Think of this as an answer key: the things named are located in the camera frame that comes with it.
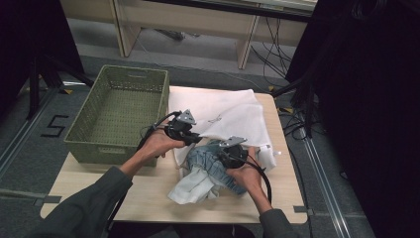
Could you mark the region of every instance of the white cloth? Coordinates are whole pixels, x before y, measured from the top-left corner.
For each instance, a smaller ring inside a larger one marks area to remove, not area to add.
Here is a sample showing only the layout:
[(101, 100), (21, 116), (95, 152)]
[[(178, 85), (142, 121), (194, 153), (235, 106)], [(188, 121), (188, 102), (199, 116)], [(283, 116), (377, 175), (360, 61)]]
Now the white cloth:
[(191, 173), (184, 177), (167, 196), (178, 204), (197, 203), (205, 198), (216, 198), (221, 187), (216, 183), (206, 171), (193, 167)]
[[(271, 140), (263, 118), (263, 106), (256, 100), (252, 90), (215, 93), (169, 94), (168, 110), (190, 109), (197, 125), (192, 132), (201, 137), (228, 140), (231, 136), (244, 137), (245, 146), (260, 147), (259, 159), (266, 172), (276, 166)], [(180, 166), (195, 145), (175, 149), (175, 159)]]

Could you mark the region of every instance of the wooden table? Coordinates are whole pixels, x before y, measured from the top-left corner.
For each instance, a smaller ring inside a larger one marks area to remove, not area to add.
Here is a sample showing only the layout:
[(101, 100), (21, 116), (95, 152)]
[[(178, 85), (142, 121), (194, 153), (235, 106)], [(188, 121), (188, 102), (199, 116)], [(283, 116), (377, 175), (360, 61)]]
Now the wooden table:
[[(220, 90), (171, 86), (170, 91)], [(291, 223), (304, 223), (307, 219), (306, 213), (294, 211), (295, 206), (303, 206), (303, 200), (273, 99), (268, 94), (259, 93), (256, 93), (256, 98), (263, 106), (265, 124), (274, 150), (281, 151), (281, 155), (276, 156), (277, 167), (267, 174), (272, 188), (272, 205), (282, 209)], [(62, 196), (63, 201), (95, 183), (109, 168), (109, 165), (80, 164), (72, 154), (68, 154), (50, 195)], [(170, 151), (166, 153), (166, 158), (157, 160), (156, 168), (142, 168), (134, 176), (133, 186), (115, 219), (142, 222), (260, 223), (258, 211), (247, 193), (237, 196), (222, 189), (216, 199), (206, 199), (196, 204), (175, 203), (167, 198), (167, 194), (178, 181), (179, 172), (173, 151)], [(57, 204), (44, 204), (41, 216), (46, 217), (56, 206)]]

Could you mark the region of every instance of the person's right hand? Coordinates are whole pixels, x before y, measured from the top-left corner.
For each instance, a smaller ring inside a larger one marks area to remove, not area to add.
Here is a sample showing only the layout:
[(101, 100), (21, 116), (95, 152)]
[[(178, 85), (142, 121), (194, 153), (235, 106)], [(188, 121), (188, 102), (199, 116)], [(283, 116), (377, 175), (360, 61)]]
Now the person's right hand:
[[(254, 147), (248, 148), (247, 161), (255, 165), (260, 165), (259, 162), (253, 160), (256, 157), (256, 149)], [(237, 169), (227, 169), (226, 174), (235, 179), (235, 184), (244, 187), (249, 193), (255, 190), (262, 189), (262, 177), (260, 173), (248, 164), (244, 164)]]

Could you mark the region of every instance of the gray sleeve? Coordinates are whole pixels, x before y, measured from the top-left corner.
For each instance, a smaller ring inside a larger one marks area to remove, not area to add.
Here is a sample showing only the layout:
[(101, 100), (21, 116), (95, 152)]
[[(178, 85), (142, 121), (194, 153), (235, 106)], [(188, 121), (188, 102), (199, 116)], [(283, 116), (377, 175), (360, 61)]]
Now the gray sleeve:
[(297, 238), (299, 235), (293, 230), (283, 211), (268, 210), (260, 216), (262, 229), (267, 238)]
[(96, 183), (58, 205), (26, 237), (100, 237), (115, 204), (131, 180), (113, 167)]

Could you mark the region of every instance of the green plastic basket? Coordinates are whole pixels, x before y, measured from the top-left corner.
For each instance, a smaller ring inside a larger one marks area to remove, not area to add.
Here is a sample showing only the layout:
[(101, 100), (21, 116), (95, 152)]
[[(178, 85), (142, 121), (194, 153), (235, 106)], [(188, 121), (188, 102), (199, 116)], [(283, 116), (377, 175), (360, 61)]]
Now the green plastic basket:
[(80, 163), (121, 165), (166, 114), (168, 95), (166, 70), (104, 65), (64, 142)]

